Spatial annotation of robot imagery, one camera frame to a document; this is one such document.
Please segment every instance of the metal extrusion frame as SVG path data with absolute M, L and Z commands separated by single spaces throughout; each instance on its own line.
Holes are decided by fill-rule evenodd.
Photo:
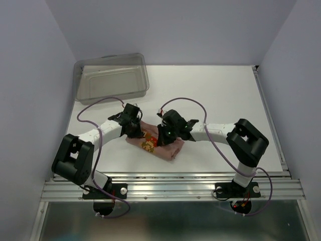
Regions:
M 302 215 L 308 238 L 318 240 L 315 226 L 306 205 L 303 188 L 299 180 L 293 180 L 285 162 L 284 154 L 276 133 L 276 129 L 265 100 L 264 93 L 256 67 L 252 66 L 253 74 L 257 83 L 263 106 L 268 118 L 283 171 L 269 172 L 273 182 L 272 200 L 297 200 Z M 234 172 L 225 173 L 105 173 L 112 177 L 113 183 L 127 183 L 129 202 L 160 202 L 160 201 L 217 201 L 212 192 L 215 183 L 231 181 Z M 270 194 L 270 184 L 263 172 L 258 172 L 254 177 L 258 182 L 261 198 L 267 200 Z M 54 175 L 44 185 L 39 209 L 30 241 L 39 240 L 45 221 L 45 215 L 49 202 L 90 202 L 82 199 L 83 190 L 66 179 Z

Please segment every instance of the white wall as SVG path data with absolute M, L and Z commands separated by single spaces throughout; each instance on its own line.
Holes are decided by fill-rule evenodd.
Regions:
M 259 64 L 295 0 L 46 0 L 77 60 Z
M 321 1 L 298 0 L 259 68 L 287 164 L 321 236 Z
M 75 58 L 43 0 L 0 7 L 0 239 L 29 240 L 66 130 Z

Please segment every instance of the white tabletop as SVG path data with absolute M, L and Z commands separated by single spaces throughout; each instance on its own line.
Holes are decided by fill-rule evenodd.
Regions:
M 158 125 L 157 110 L 175 97 L 193 98 L 204 105 L 207 123 L 235 123 L 248 119 L 270 141 L 259 166 L 267 171 L 282 171 L 261 96 L 251 66 L 148 66 L 150 88 L 146 96 L 126 102 L 137 103 L 143 111 L 143 121 Z M 67 133 L 78 135 L 93 128 L 79 123 L 76 115 L 85 106 L 75 102 Z M 203 120 L 202 109 L 193 102 L 177 100 L 165 107 L 175 109 L 186 120 Z M 97 104 L 82 114 L 102 124 L 109 116 L 121 112 L 118 101 Z M 218 144 L 234 165 L 238 160 L 228 145 Z M 210 142 L 185 142 L 173 161 L 165 161 L 147 151 L 132 146 L 125 136 L 107 143 L 97 170 L 102 172 L 231 172 Z

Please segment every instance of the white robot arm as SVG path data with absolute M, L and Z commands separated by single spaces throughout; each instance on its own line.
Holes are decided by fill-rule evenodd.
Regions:
M 137 106 L 127 104 L 123 110 L 111 116 L 99 129 L 93 129 L 78 136 L 66 135 L 56 154 L 52 165 L 52 171 L 76 185 L 87 185 L 96 188 L 92 181 L 92 160 L 93 154 L 113 139 L 127 135 L 130 138 L 142 138 L 140 129 L 140 118 Z M 111 178 L 95 171 L 95 182 L 106 192 L 111 188 Z
M 268 139 L 248 120 L 239 119 L 235 124 L 204 124 L 196 119 L 187 122 L 173 109 L 165 114 L 159 112 L 158 115 L 162 118 L 162 123 L 157 126 L 158 146 L 168 145 L 176 138 L 227 144 L 240 161 L 232 184 L 240 192 L 248 188 L 259 160 L 269 145 Z

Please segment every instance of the transparent plastic bin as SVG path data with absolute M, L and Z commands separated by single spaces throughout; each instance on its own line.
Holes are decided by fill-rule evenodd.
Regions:
M 113 96 L 143 97 L 149 89 L 144 56 L 128 54 L 78 61 L 73 84 L 75 100 L 82 104 Z

